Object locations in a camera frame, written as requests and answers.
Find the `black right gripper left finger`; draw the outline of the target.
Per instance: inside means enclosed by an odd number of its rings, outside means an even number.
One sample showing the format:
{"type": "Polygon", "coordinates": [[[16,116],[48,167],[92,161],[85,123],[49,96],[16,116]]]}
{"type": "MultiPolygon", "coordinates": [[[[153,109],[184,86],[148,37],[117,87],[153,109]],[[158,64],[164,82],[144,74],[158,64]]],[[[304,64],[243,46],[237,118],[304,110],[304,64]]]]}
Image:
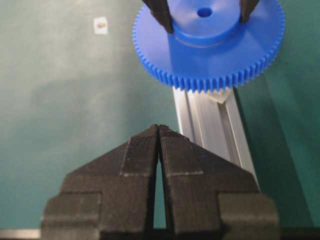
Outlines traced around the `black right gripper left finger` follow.
{"type": "Polygon", "coordinates": [[[153,231],[156,124],[68,173],[46,203],[43,240],[146,240],[153,231]]]}

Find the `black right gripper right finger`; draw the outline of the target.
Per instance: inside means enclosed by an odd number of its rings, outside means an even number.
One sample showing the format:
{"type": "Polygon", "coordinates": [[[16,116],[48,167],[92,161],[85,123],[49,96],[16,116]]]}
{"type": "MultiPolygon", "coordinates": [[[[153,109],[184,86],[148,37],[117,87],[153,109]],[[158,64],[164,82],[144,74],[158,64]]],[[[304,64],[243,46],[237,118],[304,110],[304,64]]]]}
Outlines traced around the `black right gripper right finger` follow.
{"type": "Polygon", "coordinates": [[[158,129],[166,225],[175,240],[277,240],[275,202],[253,175],[165,125],[158,129]]]}

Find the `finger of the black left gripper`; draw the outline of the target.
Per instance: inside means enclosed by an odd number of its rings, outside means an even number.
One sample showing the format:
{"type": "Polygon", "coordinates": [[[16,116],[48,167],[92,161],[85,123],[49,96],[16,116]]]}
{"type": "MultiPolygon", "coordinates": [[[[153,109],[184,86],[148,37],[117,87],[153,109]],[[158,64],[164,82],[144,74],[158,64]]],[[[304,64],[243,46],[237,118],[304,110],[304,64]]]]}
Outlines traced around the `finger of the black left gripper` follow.
{"type": "Polygon", "coordinates": [[[256,6],[258,5],[259,0],[240,0],[239,6],[240,6],[240,22],[246,23],[251,15],[251,13],[254,11],[256,6]]]}
{"type": "Polygon", "coordinates": [[[172,18],[167,0],[142,0],[150,13],[168,34],[173,33],[172,18]]]}

